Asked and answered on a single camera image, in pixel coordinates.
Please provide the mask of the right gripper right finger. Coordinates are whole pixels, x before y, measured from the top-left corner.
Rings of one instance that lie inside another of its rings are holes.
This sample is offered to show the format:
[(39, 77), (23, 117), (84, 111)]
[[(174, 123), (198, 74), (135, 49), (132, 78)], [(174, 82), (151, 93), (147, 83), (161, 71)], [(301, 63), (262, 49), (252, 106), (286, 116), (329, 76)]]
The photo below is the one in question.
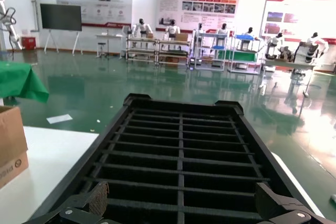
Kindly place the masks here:
[(255, 204), (262, 223), (333, 223), (316, 215), (299, 200), (274, 193), (264, 183), (256, 184)]

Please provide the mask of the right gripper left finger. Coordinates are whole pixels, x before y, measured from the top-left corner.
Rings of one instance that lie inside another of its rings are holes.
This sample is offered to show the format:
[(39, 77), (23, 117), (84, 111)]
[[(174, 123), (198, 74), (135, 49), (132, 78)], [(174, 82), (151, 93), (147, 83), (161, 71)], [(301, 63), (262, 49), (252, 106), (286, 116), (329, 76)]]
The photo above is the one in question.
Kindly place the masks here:
[(100, 182), (91, 191), (72, 195), (57, 209), (31, 219), (27, 223), (102, 223), (108, 194), (108, 183)]

